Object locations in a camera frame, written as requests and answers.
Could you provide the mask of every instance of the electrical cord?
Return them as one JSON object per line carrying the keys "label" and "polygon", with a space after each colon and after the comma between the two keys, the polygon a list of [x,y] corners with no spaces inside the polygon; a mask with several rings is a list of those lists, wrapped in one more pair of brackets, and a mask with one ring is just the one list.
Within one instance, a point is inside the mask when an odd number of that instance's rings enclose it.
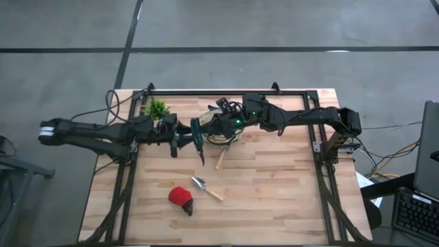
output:
{"label": "electrical cord", "polygon": [[241,102],[229,102],[231,104],[235,104],[239,108],[239,112],[241,113],[241,118],[244,120],[244,112],[242,110],[242,103]]}
{"label": "electrical cord", "polygon": [[399,130],[400,128],[404,128],[404,127],[406,127],[406,126],[409,126],[409,125],[412,125],[412,124],[416,124],[416,123],[422,123],[422,120],[412,121],[412,122],[409,122],[409,123],[406,123],[406,124],[400,125],[400,126],[398,126],[398,127],[392,128],[392,129],[390,129],[390,130],[387,130],[387,131],[385,131],[385,132],[382,132],[381,134],[379,134],[379,135],[377,135],[377,136],[375,136],[375,137],[373,137],[373,138],[371,138],[371,139],[365,141],[365,143],[370,143],[371,141],[374,141],[374,140],[378,139],[379,137],[382,137],[383,135],[385,135],[385,134],[387,134],[387,133],[390,133],[390,132],[395,131],[395,130]]}
{"label": "electrical cord", "polygon": [[398,174],[380,174],[379,172],[377,172],[374,176],[372,176],[372,178],[378,178],[378,177],[387,178],[388,180],[390,180],[391,178],[389,177],[399,178],[400,176]]}
{"label": "electrical cord", "polygon": [[233,141],[235,141],[235,139],[238,137],[238,134],[241,134],[243,132],[243,130],[241,129],[240,132],[235,133],[231,138],[230,141],[227,141],[225,143],[216,143],[214,141],[212,141],[212,138],[217,138],[218,136],[213,135],[213,136],[209,136],[205,133],[202,133],[202,135],[204,136],[204,138],[206,138],[206,141],[212,145],[217,145],[217,146],[225,146],[225,145],[230,145]]}
{"label": "electrical cord", "polygon": [[364,146],[364,143],[363,143],[363,141],[360,139],[360,138],[358,138],[358,137],[354,137],[354,139],[355,140],[357,140],[358,142],[359,142],[359,144],[363,147],[363,149],[357,149],[357,150],[359,150],[362,154],[364,154],[364,155],[366,155],[368,158],[369,158],[369,160],[370,160],[370,162],[372,162],[372,169],[371,169],[371,172],[375,172],[375,170],[377,169],[377,167],[378,167],[378,163],[372,158],[372,156],[370,155],[370,152],[367,150],[367,148]]}
{"label": "electrical cord", "polygon": [[115,104],[114,106],[110,106],[110,104],[107,104],[107,102],[108,102],[108,95],[109,95],[110,93],[115,93],[115,91],[112,90],[112,89],[111,89],[111,90],[108,90],[107,93],[105,94],[105,101],[106,101],[106,107],[105,107],[105,108],[98,109],[98,110],[91,110],[91,111],[88,111],[88,112],[84,112],[84,113],[76,114],[76,115],[74,115],[72,118],[70,118],[70,121],[73,121],[75,118],[77,118],[77,117],[81,117],[81,116],[84,116],[84,115],[89,115],[89,114],[93,114],[93,113],[99,113],[99,112],[102,112],[102,111],[105,111],[105,110],[110,110],[110,109],[113,109],[113,108],[116,108],[116,107],[120,107],[120,105],[121,105],[122,103],[127,102],[129,99],[133,98],[134,96],[138,95],[139,93],[143,93],[143,92],[147,91],[148,94],[149,94],[149,92],[150,92],[151,90],[152,90],[152,84],[148,85],[148,87],[147,87],[146,89],[142,89],[142,90],[140,90],[140,91],[137,91],[136,93],[133,93],[131,96],[129,96],[128,98],[122,100],[121,102],[117,102],[117,104]]}
{"label": "electrical cord", "polygon": [[[112,93],[112,94],[115,96],[115,98],[116,98],[116,106],[117,106],[117,111],[116,111],[116,113],[112,110],[111,103],[108,101],[108,95],[109,95],[110,93]],[[110,90],[107,91],[107,94],[106,94],[106,96],[105,96],[105,105],[107,106],[107,109],[110,111],[110,113],[114,116],[114,118],[110,121],[110,123],[114,122],[116,119],[119,119],[119,120],[121,120],[121,121],[123,121],[123,122],[126,122],[126,123],[132,123],[132,124],[139,124],[139,123],[142,123],[142,122],[146,121],[146,120],[144,120],[144,119],[143,119],[143,120],[140,120],[140,121],[132,121],[132,120],[123,119],[123,118],[119,117],[119,109],[120,109],[120,105],[121,105],[122,103],[123,103],[123,102],[120,102],[120,101],[119,101],[119,96],[117,95],[117,93],[116,93],[115,90],[110,89]]]}
{"label": "electrical cord", "polygon": [[358,149],[358,151],[362,154],[364,154],[364,156],[366,156],[369,161],[372,163],[372,169],[374,169],[377,165],[377,162],[375,162],[375,160],[371,157],[371,155],[369,155],[368,153],[366,153],[366,151],[364,151],[363,149]]}
{"label": "electrical cord", "polygon": [[99,167],[97,170],[95,170],[95,172],[93,173],[93,175],[95,175],[98,171],[102,170],[102,169],[105,168],[105,167],[108,167],[109,165],[111,165],[111,164],[113,164],[113,163],[114,163],[114,161],[111,161],[111,162],[109,162],[108,164]]}
{"label": "electrical cord", "polygon": [[[422,121],[417,121],[414,123],[409,123],[406,126],[410,126],[410,125],[415,125],[415,124],[421,124]],[[362,130],[382,130],[385,128],[396,128],[396,127],[401,127],[403,124],[399,124],[399,125],[395,125],[395,126],[382,126],[382,127],[374,127],[374,128],[361,128]]]}
{"label": "electrical cord", "polygon": [[382,165],[379,169],[376,169],[370,176],[374,176],[377,172],[381,171],[386,165],[388,165],[390,163],[390,161],[392,161],[393,158],[395,158],[395,156],[397,154],[400,154],[401,152],[404,152],[404,150],[410,148],[413,145],[414,145],[414,147],[412,149],[410,149],[410,151],[407,154],[404,154],[404,156],[410,154],[411,152],[413,152],[413,150],[415,150],[416,147],[418,147],[419,141],[415,141],[415,142],[413,142],[413,143],[411,143],[409,145],[406,145],[404,148],[401,148],[400,150],[398,150],[394,155],[392,155],[392,157],[389,158],[389,160],[384,165]]}

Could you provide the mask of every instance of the metal bracket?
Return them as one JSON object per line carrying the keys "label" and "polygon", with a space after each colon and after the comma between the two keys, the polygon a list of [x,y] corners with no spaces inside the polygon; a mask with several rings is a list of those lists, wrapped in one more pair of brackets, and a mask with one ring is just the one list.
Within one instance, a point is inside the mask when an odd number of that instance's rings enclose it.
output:
{"label": "metal bracket", "polygon": [[314,152],[320,152],[321,141],[313,141],[313,150]]}
{"label": "metal bracket", "polygon": [[307,90],[308,99],[318,100],[318,93],[316,90]]}
{"label": "metal bracket", "polygon": [[[321,152],[322,150],[322,142],[321,141],[313,141],[313,150],[314,152]],[[338,152],[343,154],[352,154],[355,151],[353,147],[340,147]]]}

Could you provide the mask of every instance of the concrete floor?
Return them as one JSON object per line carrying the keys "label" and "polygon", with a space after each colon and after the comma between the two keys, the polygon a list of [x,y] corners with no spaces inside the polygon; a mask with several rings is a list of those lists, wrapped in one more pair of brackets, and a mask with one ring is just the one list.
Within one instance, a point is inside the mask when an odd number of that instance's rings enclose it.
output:
{"label": "concrete floor", "polygon": [[[0,0],[0,48],[123,47],[135,4]],[[133,47],[439,45],[438,23],[428,0],[145,0]],[[33,182],[13,246],[75,242],[96,156],[40,145],[38,125],[103,107],[120,61],[121,54],[0,54],[0,133],[20,158],[56,169],[53,180]],[[359,111],[367,128],[421,119],[425,101],[439,100],[438,61],[436,52],[132,54],[122,88],[266,88],[274,81],[336,88],[340,105]],[[103,123],[105,116],[81,120]],[[381,131],[360,137],[371,152],[391,154],[419,132],[410,126],[372,142]],[[367,173],[370,163],[356,158],[357,171]],[[415,162],[414,152],[384,172],[406,174]],[[391,207],[386,198],[382,209]],[[386,229],[374,237],[389,241]],[[395,241],[410,244],[402,236]]]}

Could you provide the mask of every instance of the small potted plant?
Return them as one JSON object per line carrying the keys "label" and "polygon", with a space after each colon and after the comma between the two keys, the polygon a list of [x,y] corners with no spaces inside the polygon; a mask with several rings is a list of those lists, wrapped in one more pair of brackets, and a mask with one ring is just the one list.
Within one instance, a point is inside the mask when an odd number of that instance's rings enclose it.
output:
{"label": "small potted plant", "polygon": [[142,106],[143,114],[151,116],[153,120],[160,120],[166,114],[169,114],[169,108],[166,107],[165,103],[159,99],[152,98],[146,105]]}

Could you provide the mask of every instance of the wire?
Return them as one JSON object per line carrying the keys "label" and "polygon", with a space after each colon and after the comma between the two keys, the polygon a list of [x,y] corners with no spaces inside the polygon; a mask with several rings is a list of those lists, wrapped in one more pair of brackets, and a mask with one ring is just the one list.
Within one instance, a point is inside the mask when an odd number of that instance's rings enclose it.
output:
{"label": "wire", "polygon": [[245,117],[244,117],[244,112],[242,110],[242,103],[241,102],[229,102],[229,103],[235,104],[236,106],[238,106],[239,112],[241,113],[241,118],[244,120]]}
{"label": "wire", "polygon": [[383,177],[383,178],[387,178],[388,180],[390,180],[390,178],[389,178],[390,176],[395,177],[395,178],[400,177],[398,174],[380,174],[379,172],[377,172],[374,176],[372,176],[372,178]]}
{"label": "wire", "polygon": [[379,137],[382,137],[383,135],[385,135],[385,134],[387,134],[387,133],[389,133],[389,132],[392,132],[392,131],[398,130],[398,129],[400,129],[400,128],[403,128],[403,127],[406,127],[406,126],[409,126],[409,125],[412,125],[412,124],[415,124],[415,123],[422,123],[422,120],[409,122],[409,123],[406,123],[406,124],[400,125],[400,126],[398,126],[398,127],[392,128],[392,129],[390,129],[390,130],[387,130],[387,131],[385,131],[385,132],[382,132],[381,134],[379,134],[379,135],[377,135],[377,136],[375,136],[375,137],[373,137],[373,138],[367,140],[366,143],[369,143],[369,142],[371,142],[371,141],[374,141],[374,140],[378,139]]}
{"label": "wire", "polygon": [[372,156],[370,155],[370,152],[364,146],[363,141],[361,141],[360,138],[358,138],[358,137],[354,137],[354,139],[357,140],[360,143],[360,145],[363,147],[363,149],[358,148],[357,150],[359,150],[362,154],[366,155],[369,158],[370,162],[372,162],[371,173],[374,172],[378,167],[378,163],[372,158]]}
{"label": "wire", "polygon": [[214,142],[211,139],[212,138],[218,138],[217,135],[207,135],[206,133],[202,133],[202,135],[204,136],[204,138],[206,138],[206,141],[212,145],[217,145],[217,146],[224,146],[224,145],[230,145],[233,141],[236,141],[238,134],[241,134],[243,132],[242,129],[238,129],[239,132],[238,133],[234,133],[233,136],[229,139],[229,141],[225,142],[225,143],[218,143],[218,142]]}
{"label": "wire", "polygon": [[[140,91],[137,91],[136,93],[133,93],[131,96],[129,96],[128,98],[122,100],[121,102],[117,102],[117,104],[115,104],[114,106],[109,106],[109,104],[106,103],[106,105],[107,105],[106,108],[102,108],[102,109],[99,109],[99,110],[91,110],[91,111],[88,111],[88,112],[76,114],[72,118],[70,118],[70,121],[73,121],[77,117],[81,117],[81,116],[88,115],[88,114],[93,114],[93,113],[99,113],[99,112],[102,112],[102,111],[105,111],[105,110],[110,110],[110,109],[113,109],[115,107],[119,107],[122,103],[127,102],[129,99],[133,98],[135,95],[137,95],[139,93],[143,93],[145,91],[150,91],[150,90],[152,90],[152,84],[148,85],[148,87],[146,89],[142,89]],[[111,89],[111,90],[108,90],[107,93],[105,94],[106,102],[108,101],[107,97],[108,97],[109,93],[112,93],[112,92],[115,93],[115,91]]]}
{"label": "wire", "polygon": [[8,212],[6,213],[5,217],[2,219],[2,221],[0,223],[0,229],[3,228],[3,225],[5,224],[12,208],[14,207],[14,190],[12,188],[12,180],[11,180],[10,176],[6,176],[6,179],[8,180],[8,183],[9,183],[11,206],[9,207]]}
{"label": "wire", "polygon": [[5,155],[0,155],[0,157],[11,157],[11,156],[16,156],[16,148],[14,147],[14,144],[12,144],[11,140],[9,140],[9,138],[4,137],[2,135],[0,135],[0,137],[3,137],[6,141],[8,141],[9,145],[11,145],[12,149],[14,150],[14,154],[5,154]]}
{"label": "wire", "polygon": [[102,170],[102,169],[105,168],[105,167],[108,167],[109,165],[111,165],[111,164],[113,164],[113,163],[114,163],[114,161],[111,161],[111,162],[109,162],[108,164],[99,167],[99,168],[93,173],[93,175],[95,175],[98,171]]}
{"label": "wire", "polygon": [[[116,97],[116,105],[115,106],[117,106],[117,112],[115,113],[115,112],[113,112],[112,111],[112,106],[110,105],[110,102],[108,101],[108,95],[110,94],[110,93],[112,93],[115,97]],[[107,91],[107,94],[106,94],[106,96],[105,96],[105,105],[107,105],[107,109],[110,111],[110,113],[115,117],[115,118],[113,118],[112,120],[111,120],[111,123],[114,121],[114,120],[116,120],[116,119],[119,119],[119,120],[121,120],[121,121],[124,121],[124,122],[126,122],[126,123],[132,123],[132,124],[139,124],[139,123],[142,123],[142,122],[144,122],[144,121],[147,121],[146,119],[142,119],[142,120],[140,120],[140,121],[131,121],[131,120],[128,120],[128,119],[123,119],[123,118],[121,118],[121,117],[119,117],[119,108],[120,108],[120,104],[122,104],[123,102],[120,102],[119,101],[119,96],[117,95],[117,93],[116,93],[116,91],[114,91],[113,89],[110,89],[110,90],[108,90]]]}
{"label": "wire", "polygon": [[[415,125],[415,124],[421,124],[422,121],[417,121],[414,123],[409,123],[406,126]],[[382,126],[382,127],[374,127],[374,128],[361,128],[362,130],[382,130],[385,128],[395,128],[395,127],[401,127],[403,124],[395,125],[395,126]]]}
{"label": "wire", "polygon": [[375,162],[375,160],[371,157],[371,155],[369,155],[366,151],[364,151],[363,149],[358,149],[358,151],[360,151],[360,153],[364,154],[364,156],[368,157],[369,161],[372,163],[372,169],[374,169],[374,167],[378,166],[377,162]]}
{"label": "wire", "polygon": [[395,156],[396,156],[397,154],[399,154],[399,153],[401,153],[402,151],[404,151],[404,150],[410,148],[410,147],[413,146],[413,145],[414,145],[414,147],[413,147],[413,148],[412,148],[407,154],[405,154],[405,155],[408,155],[409,153],[413,152],[413,150],[419,145],[419,141],[415,141],[415,142],[413,142],[413,143],[411,143],[411,144],[409,144],[409,145],[406,145],[404,148],[401,148],[400,150],[398,150],[398,151],[395,153],[395,155],[393,155],[391,158],[389,158],[389,160],[388,160],[384,165],[382,165],[379,169],[377,169],[375,172],[373,172],[371,176],[373,176],[373,175],[375,175],[377,172],[381,171],[386,165],[388,165],[388,164],[390,163],[390,161],[392,161],[393,158],[395,158]]}
{"label": "wire", "polygon": [[381,164],[381,163],[382,163],[384,160],[386,160],[387,158],[401,158],[401,157],[407,156],[408,154],[410,154],[411,152],[413,152],[413,150],[414,150],[416,147],[418,147],[418,146],[419,146],[419,145],[415,145],[415,147],[413,147],[413,148],[410,149],[410,150],[402,151],[402,152],[399,153],[400,155],[398,155],[398,156],[394,156],[394,154],[387,155],[387,156],[383,157],[383,158],[378,162],[378,165]]}

